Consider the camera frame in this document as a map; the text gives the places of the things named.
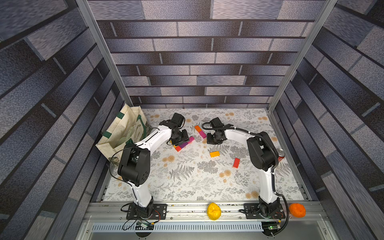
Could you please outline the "orange mandarin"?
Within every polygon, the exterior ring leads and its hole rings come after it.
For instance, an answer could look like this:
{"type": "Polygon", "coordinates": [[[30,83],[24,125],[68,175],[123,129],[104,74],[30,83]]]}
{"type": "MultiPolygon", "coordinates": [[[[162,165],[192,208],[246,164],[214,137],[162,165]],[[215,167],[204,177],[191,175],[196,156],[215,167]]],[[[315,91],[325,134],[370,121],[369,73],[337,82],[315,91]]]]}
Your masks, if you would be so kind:
{"type": "Polygon", "coordinates": [[[306,216],[306,208],[302,204],[294,203],[289,206],[290,213],[295,218],[303,218],[306,216]]]}

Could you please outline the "red wooden block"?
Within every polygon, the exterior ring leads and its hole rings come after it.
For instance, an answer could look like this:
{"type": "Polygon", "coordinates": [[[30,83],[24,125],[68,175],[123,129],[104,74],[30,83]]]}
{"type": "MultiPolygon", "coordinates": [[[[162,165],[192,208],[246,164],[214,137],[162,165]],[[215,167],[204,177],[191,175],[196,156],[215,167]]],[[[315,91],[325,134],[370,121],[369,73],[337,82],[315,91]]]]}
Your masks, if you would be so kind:
{"type": "Polygon", "coordinates": [[[239,167],[239,164],[240,164],[240,159],[235,158],[233,167],[237,169],[239,167]]]}

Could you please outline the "cream green tote bag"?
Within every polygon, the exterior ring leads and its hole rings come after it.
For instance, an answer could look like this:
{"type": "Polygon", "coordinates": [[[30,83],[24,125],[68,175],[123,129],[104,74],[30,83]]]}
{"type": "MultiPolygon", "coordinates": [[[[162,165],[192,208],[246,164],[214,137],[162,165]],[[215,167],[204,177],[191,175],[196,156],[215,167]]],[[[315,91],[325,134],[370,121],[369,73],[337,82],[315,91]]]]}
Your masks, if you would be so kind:
{"type": "Polygon", "coordinates": [[[146,138],[150,124],[141,107],[129,107],[127,104],[118,112],[111,125],[103,132],[96,147],[106,157],[120,158],[126,144],[137,143],[146,138]]]}

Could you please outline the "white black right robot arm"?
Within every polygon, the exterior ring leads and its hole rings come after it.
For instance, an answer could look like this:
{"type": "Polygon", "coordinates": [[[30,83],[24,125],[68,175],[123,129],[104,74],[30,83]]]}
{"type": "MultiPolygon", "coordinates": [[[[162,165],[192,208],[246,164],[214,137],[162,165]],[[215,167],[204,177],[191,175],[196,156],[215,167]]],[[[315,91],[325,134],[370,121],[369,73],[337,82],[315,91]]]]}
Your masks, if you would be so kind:
{"type": "Polygon", "coordinates": [[[251,163],[259,171],[261,184],[256,213],[264,219],[284,218],[280,203],[280,198],[284,196],[277,193],[275,186],[275,168],[279,164],[279,155],[269,135],[266,132],[252,133],[231,124],[224,125],[219,118],[203,123],[202,128],[214,131],[207,134],[207,143],[210,145],[220,145],[231,140],[248,147],[251,163]]]}

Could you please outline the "orange wooden block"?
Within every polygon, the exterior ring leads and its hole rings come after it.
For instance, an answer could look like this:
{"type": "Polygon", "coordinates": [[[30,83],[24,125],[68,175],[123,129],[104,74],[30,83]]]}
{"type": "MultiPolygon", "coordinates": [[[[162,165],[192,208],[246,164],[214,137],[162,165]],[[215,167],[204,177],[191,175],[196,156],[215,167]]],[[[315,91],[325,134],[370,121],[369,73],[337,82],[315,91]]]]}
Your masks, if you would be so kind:
{"type": "Polygon", "coordinates": [[[202,129],[199,127],[199,126],[195,126],[195,129],[197,130],[197,132],[201,132],[202,131],[202,129]]]}

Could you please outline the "pink wooden block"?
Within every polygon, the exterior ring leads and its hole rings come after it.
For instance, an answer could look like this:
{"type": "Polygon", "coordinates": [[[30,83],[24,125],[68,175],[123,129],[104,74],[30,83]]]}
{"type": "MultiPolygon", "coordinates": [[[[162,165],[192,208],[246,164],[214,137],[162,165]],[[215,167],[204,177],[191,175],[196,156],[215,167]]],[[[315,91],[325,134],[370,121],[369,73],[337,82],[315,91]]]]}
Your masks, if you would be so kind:
{"type": "Polygon", "coordinates": [[[203,139],[206,139],[206,138],[207,138],[207,135],[206,135],[203,131],[200,131],[199,134],[200,134],[200,136],[201,136],[203,139]]]}

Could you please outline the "yellow-orange wooden block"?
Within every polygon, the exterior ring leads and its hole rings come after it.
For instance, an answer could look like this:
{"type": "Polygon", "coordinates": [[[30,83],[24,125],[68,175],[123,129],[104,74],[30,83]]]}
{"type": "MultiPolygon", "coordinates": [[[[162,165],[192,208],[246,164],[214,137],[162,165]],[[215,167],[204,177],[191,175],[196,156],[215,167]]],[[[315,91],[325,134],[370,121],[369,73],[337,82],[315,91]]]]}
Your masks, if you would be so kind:
{"type": "Polygon", "coordinates": [[[210,152],[210,157],[211,158],[215,158],[215,157],[218,157],[218,156],[220,156],[220,152],[219,151],[210,152]]]}

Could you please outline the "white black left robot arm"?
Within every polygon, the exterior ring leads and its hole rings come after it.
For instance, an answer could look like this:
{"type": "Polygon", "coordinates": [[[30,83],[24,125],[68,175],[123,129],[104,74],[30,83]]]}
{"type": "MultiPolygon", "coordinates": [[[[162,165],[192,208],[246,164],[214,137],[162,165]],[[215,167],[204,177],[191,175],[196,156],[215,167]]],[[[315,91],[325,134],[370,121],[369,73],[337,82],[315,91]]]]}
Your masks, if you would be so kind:
{"type": "Polygon", "coordinates": [[[152,214],[154,202],[146,183],[151,171],[151,156],[163,143],[174,146],[188,143],[188,132],[182,129],[184,123],[185,117],[175,113],[170,120],[160,122],[149,136],[126,145],[122,151],[118,175],[132,187],[136,209],[146,218],[152,214]]]}

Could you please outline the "purple wooden block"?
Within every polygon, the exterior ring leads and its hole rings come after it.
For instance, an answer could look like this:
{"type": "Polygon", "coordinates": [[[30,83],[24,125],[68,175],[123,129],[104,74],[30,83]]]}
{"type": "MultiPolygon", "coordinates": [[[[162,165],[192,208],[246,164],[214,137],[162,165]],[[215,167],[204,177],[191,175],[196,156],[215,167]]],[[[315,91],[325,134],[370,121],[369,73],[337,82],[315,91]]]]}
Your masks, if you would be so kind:
{"type": "Polygon", "coordinates": [[[181,149],[183,149],[183,148],[186,147],[188,144],[189,144],[189,143],[183,143],[183,144],[179,145],[179,147],[180,147],[181,149]]]}

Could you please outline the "red soda can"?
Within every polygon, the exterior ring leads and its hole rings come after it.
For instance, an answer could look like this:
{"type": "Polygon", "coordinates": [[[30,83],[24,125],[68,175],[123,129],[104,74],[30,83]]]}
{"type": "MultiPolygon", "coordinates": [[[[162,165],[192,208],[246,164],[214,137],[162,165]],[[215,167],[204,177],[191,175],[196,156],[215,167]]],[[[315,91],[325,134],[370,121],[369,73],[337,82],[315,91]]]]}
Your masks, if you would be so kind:
{"type": "Polygon", "coordinates": [[[285,158],[285,151],[281,148],[278,148],[277,149],[277,152],[278,152],[278,161],[281,162],[284,158],[285,158]]]}

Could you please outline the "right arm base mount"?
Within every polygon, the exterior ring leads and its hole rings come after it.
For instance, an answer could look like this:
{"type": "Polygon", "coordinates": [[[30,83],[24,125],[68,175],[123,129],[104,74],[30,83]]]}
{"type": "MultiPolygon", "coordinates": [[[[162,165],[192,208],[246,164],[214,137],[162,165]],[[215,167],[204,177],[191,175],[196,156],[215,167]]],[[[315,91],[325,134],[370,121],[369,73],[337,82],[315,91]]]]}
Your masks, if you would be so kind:
{"type": "Polygon", "coordinates": [[[244,214],[247,220],[282,220],[286,218],[286,214],[280,205],[274,212],[269,214],[263,214],[259,209],[259,204],[257,203],[245,203],[244,204],[244,214]]]}

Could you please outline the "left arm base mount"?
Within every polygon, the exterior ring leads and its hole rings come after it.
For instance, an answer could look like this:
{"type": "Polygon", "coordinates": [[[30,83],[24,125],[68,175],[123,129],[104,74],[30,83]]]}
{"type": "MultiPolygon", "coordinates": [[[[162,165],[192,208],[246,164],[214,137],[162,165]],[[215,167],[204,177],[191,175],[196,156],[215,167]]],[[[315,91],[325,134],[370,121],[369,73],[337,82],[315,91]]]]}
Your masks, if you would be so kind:
{"type": "Polygon", "coordinates": [[[149,204],[146,208],[130,203],[127,209],[127,220],[165,220],[167,216],[167,204],[149,204]]]}

